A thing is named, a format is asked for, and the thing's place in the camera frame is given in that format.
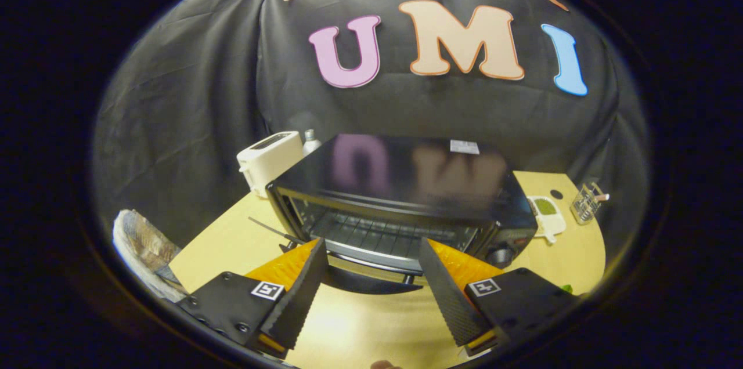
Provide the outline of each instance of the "green food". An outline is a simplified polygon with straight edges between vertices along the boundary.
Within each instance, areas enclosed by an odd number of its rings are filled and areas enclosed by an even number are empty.
[[[536,207],[542,215],[557,214],[555,207],[547,200],[536,200]]]

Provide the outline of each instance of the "white toaster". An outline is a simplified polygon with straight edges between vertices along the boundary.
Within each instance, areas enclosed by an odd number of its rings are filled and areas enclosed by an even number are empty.
[[[302,139],[297,131],[284,131],[266,137],[237,154],[240,171],[251,191],[266,196],[268,182],[302,160]]]

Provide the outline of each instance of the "table surface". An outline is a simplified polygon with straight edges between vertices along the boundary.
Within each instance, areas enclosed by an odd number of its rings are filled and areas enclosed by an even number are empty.
[[[570,284],[579,295],[597,286],[603,276],[605,249],[595,220],[579,226],[570,213],[578,194],[561,173],[516,171],[528,196],[550,196],[567,227],[549,245],[535,237],[505,270],[526,267],[555,285]],[[189,292],[223,271],[246,274],[281,255],[286,239],[248,218],[282,230],[268,200],[251,192],[199,234],[170,263]],[[294,350],[286,362],[305,369],[348,367],[366,369],[387,359],[405,369],[449,367],[466,361],[438,310],[429,287],[395,295],[363,295],[321,284]]]

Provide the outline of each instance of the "oven control knob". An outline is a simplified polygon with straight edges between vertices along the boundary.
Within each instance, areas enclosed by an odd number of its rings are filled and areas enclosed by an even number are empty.
[[[498,269],[503,269],[512,263],[513,258],[515,258],[515,252],[511,248],[501,247],[491,250],[485,260]]]

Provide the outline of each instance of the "orange letter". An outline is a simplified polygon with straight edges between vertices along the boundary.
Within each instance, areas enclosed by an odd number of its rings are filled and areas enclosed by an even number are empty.
[[[510,31],[513,16],[507,10],[478,6],[466,27],[439,2],[403,2],[400,10],[410,15],[416,28],[419,57],[410,64],[410,70],[416,75],[449,72],[449,63],[441,58],[440,41],[464,73],[472,70],[480,47],[485,46],[485,60],[480,63],[483,75],[510,81],[524,77]]]

